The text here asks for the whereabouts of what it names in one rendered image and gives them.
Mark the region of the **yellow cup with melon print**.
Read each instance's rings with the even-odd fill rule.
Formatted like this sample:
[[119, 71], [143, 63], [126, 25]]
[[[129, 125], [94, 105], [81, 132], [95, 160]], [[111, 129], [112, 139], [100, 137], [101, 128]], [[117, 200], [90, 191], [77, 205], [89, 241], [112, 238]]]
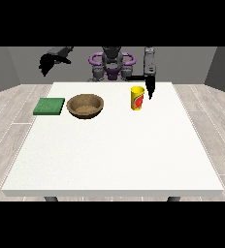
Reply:
[[131, 88], [131, 109], [141, 110], [144, 100], [145, 89], [142, 86], [134, 85]]

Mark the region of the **brown wooden bowl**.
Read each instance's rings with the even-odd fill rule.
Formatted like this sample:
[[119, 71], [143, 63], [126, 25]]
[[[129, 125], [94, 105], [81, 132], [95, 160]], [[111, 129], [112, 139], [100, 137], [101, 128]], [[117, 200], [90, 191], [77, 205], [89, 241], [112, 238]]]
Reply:
[[67, 110], [78, 119], [91, 119], [104, 107], [104, 100], [95, 94], [79, 94], [66, 104]]

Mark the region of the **green square pad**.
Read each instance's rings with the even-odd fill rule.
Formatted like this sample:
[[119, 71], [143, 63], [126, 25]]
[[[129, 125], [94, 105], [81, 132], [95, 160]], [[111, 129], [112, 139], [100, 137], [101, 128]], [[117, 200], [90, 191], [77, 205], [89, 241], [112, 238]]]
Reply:
[[41, 98], [33, 110], [34, 115], [59, 115], [63, 108], [64, 98]]

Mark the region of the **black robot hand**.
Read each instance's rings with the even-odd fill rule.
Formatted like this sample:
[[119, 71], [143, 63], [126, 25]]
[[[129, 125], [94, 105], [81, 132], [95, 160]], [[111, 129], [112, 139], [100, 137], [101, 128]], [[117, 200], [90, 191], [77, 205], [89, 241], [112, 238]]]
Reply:
[[45, 77], [56, 62], [71, 64], [71, 61], [63, 56], [46, 53], [40, 59], [39, 69]]
[[128, 81], [141, 80], [145, 82], [145, 87], [148, 92], [148, 97], [152, 98], [155, 91], [155, 76], [130, 76], [126, 78]]

